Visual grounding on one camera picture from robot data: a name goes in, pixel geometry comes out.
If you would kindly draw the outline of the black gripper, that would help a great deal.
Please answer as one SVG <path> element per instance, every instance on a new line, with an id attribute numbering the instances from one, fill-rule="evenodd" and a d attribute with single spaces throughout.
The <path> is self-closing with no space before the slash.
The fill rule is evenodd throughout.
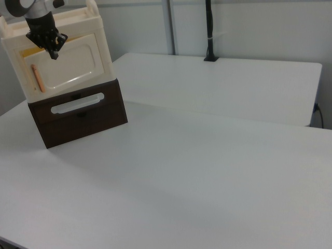
<path id="1" fill-rule="evenodd" d="M 26 34 L 37 47 L 49 52 L 53 60 L 58 58 L 58 52 L 68 39 L 63 33 L 58 33 L 52 12 L 39 18 L 25 18 L 30 31 Z"/>

